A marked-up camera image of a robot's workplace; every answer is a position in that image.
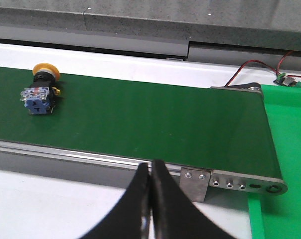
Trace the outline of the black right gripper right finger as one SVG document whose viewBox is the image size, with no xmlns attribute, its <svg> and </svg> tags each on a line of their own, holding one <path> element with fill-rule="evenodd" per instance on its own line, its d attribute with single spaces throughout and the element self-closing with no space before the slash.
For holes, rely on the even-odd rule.
<svg viewBox="0 0 301 239">
<path fill-rule="evenodd" d="M 151 163 L 151 207 L 156 239 L 232 239 L 183 193 L 162 160 Z"/>
</svg>

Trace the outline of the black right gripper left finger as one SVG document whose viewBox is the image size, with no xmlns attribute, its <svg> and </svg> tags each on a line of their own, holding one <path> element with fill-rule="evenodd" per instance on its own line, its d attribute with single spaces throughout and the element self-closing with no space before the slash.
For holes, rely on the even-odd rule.
<svg viewBox="0 0 301 239">
<path fill-rule="evenodd" d="M 148 165 L 141 163 L 126 191 L 109 213 L 83 239 L 149 238 L 150 180 Z"/>
</svg>

